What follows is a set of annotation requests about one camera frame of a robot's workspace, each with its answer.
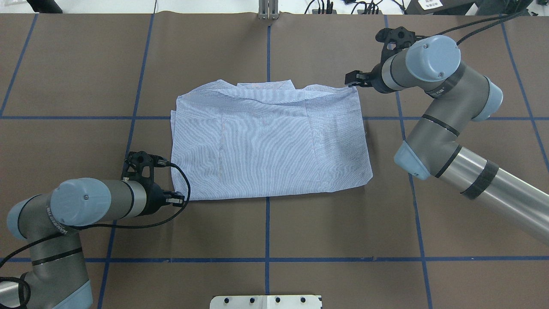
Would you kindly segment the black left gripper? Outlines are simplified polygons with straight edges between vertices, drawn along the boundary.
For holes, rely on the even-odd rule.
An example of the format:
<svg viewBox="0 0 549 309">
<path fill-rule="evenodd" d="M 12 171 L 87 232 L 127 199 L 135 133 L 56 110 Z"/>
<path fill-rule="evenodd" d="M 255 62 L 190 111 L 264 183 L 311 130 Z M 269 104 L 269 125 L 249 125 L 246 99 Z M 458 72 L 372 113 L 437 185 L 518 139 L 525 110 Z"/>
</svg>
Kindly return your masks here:
<svg viewBox="0 0 549 309">
<path fill-rule="evenodd" d="M 186 205 L 185 195 L 163 190 L 157 183 L 151 184 L 145 191 L 146 204 L 144 207 L 144 215 L 152 215 L 159 211 L 161 207 L 167 205 L 173 205 L 175 207 L 183 207 Z"/>
</svg>

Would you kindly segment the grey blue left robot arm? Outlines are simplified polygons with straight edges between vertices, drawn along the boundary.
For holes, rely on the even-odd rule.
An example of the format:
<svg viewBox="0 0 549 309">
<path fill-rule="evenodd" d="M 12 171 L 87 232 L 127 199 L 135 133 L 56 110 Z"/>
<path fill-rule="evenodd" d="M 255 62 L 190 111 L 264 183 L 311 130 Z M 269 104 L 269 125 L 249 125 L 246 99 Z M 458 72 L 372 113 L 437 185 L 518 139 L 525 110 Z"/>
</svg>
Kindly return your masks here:
<svg viewBox="0 0 549 309">
<path fill-rule="evenodd" d="M 3 309 L 88 309 L 94 302 L 80 232 L 113 227 L 111 221 L 149 215 L 159 207 L 186 207 L 184 193 L 146 189 L 136 181 L 79 178 L 35 195 L 9 211 L 6 226 L 27 245 L 2 260 L 30 251 L 32 270 L 2 276 Z"/>
</svg>

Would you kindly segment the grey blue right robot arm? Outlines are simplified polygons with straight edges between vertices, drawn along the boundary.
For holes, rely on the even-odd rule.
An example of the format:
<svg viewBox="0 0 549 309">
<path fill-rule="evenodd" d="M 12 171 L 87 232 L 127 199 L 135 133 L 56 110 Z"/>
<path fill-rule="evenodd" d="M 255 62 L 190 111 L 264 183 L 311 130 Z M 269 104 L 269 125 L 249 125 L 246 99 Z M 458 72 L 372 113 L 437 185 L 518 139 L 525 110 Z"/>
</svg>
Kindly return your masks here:
<svg viewBox="0 0 549 309">
<path fill-rule="evenodd" d="M 385 28 L 376 40 L 383 43 L 379 63 L 370 72 L 347 73 L 345 85 L 383 94 L 420 88 L 432 99 L 394 162 L 421 180 L 443 180 L 464 198 L 482 203 L 548 244 L 547 193 L 457 142 L 469 122 L 486 121 L 500 108 L 502 90 L 469 67 L 457 42 L 445 35 Z"/>
</svg>

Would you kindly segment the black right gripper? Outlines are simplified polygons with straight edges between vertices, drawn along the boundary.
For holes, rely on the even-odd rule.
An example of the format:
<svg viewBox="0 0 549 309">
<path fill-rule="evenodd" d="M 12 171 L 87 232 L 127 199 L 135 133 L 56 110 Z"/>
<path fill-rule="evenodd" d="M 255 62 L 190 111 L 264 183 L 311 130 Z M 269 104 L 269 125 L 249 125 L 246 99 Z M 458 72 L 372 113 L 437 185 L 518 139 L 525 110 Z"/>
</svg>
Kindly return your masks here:
<svg viewBox="0 0 549 309">
<path fill-rule="evenodd" d="M 345 75 L 344 84 L 347 87 L 374 88 L 381 94 L 393 93 L 383 80 L 382 68 L 383 64 L 379 63 L 368 73 L 360 70 L 349 72 Z"/>
</svg>

